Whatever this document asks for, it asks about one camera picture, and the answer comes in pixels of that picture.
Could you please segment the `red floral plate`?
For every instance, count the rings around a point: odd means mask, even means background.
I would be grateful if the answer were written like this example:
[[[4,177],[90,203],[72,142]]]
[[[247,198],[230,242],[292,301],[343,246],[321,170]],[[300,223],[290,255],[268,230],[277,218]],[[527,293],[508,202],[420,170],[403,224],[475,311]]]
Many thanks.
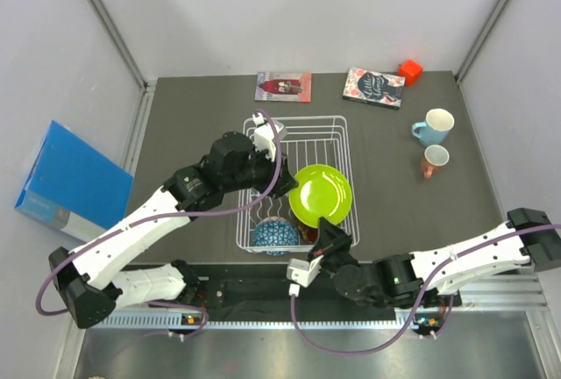
[[[301,239],[308,245],[315,245],[318,238],[318,230],[304,224],[301,220],[295,219],[295,226],[298,229]]]

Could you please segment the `lime green plate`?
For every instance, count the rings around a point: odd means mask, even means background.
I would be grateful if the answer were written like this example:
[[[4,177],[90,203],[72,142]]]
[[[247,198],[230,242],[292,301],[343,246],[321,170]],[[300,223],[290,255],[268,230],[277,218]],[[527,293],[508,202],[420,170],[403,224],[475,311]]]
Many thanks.
[[[342,223],[352,209],[353,192],[348,179],[336,168],[312,164],[300,169],[296,188],[288,193],[288,203],[303,224],[317,228],[320,218],[333,225]]]

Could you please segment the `white wire dish rack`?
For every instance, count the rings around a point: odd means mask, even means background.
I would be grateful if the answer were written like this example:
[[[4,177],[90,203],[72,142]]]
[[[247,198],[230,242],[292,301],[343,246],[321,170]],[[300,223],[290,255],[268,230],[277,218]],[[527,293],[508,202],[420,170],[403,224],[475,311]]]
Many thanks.
[[[353,183],[351,151],[347,120],[340,115],[278,117],[276,122],[285,127],[281,149],[288,156],[291,175],[313,164],[325,164],[336,168],[349,183]],[[236,242],[248,253],[285,254],[307,252],[312,246],[302,238],[297,240],[255,240],[257,225],[268,218],[283,218],[292,224],[298,219],[292,212],[288,197],[264,199],[252,208],[237,215]]]

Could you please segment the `pink ceramic mug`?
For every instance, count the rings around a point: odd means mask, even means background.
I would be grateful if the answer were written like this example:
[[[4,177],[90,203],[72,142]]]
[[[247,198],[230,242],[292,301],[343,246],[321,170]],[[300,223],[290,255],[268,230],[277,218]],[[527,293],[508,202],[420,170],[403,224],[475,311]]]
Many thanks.
[[[431,145],[425,148],[421,170],[425,179],[430,179],[440,168],[450,161],[450,153],[445,147]]]

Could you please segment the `light blue mug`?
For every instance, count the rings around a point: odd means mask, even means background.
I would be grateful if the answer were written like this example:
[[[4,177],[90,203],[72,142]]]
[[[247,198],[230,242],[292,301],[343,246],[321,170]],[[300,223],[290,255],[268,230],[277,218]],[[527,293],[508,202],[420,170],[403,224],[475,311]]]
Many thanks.
[[[445,109],[431,109],[421,122],[411,126],[412,135],[424,146],[440,145],[455,125],[455,118]]]

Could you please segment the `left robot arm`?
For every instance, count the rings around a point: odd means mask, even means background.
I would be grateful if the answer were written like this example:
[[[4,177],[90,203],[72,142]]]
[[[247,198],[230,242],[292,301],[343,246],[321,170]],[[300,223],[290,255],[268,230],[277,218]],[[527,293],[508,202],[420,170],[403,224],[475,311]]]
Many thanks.
[[[231,192],[254,189],[260,197],[279,198],[296,186],[281,151],[282,129],[258,126],[252,137],[227,132],[208,154],[178,169],[137,210],[100,237],[48,257],[54,285],[81,329],[105,320],[114,310],[153,300],[190,305],[198,279],[184,261],[158,268],[129,270],[127,265],[169,233],[200,217],[217,217]]]

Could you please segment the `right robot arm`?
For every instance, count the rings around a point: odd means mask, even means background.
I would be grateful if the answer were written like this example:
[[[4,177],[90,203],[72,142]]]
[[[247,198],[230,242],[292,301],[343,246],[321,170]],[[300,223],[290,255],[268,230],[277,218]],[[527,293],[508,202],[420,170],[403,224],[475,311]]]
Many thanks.
[[[361,306],[434,307],[481,277],[531,266],[536,272],[560,265],[560,228],[543,211],[518,208],[507,220],[474,238],[428,251],[359,262],[351,236],[321,220],[308,253],[336,292]]]

